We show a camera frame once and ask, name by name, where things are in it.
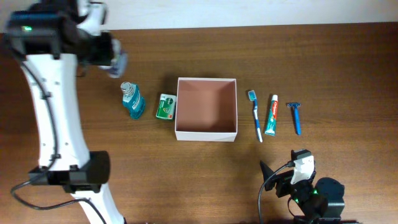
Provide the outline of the clear blue soap pump bottle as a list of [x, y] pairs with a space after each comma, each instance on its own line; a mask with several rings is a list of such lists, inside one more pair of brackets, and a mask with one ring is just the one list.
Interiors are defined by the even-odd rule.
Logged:
[[117, 39], [112, 39], [112, 47], [114, 57], [111, 60], [111, 65], [99, 66], [99, 68], [108, 72], [111, 78], [120, 78], [127, 67], [127, 53], [122, 49], [122, 45]]

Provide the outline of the green Listerine mouthwash bottle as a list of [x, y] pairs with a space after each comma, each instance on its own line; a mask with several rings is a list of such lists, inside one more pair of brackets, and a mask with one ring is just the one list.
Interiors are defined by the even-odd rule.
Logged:
[[123, 93], [123, 106], [128, 109], [130, 117], [132, 119], [139, 119], [144, 113], [146, 101], [141, 95], [138, 85], [123, 82], [121, 84], [121, 91]]

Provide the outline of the white cardboard box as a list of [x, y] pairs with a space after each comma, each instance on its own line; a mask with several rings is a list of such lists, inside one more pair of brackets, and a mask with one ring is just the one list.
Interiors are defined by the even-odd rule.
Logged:
[[238, 133], [236, 79], [180, 77], [174, 131], [178, 141], [235, 141]]

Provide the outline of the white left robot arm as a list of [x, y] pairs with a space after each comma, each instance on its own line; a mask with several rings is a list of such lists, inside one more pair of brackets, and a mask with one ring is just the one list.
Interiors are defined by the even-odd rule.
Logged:
[[39, 130], [37, 167], [27, 185], [59, 185], [91, 223], [124, 223], [109, 189], [110, 156], [88, 149], [76, 93], [77, 68], [94, 65], [118, 78], [127, 55], [104, 29], [99, 1], [40, 1], [11, 13], [4, 41], [28, 82]]

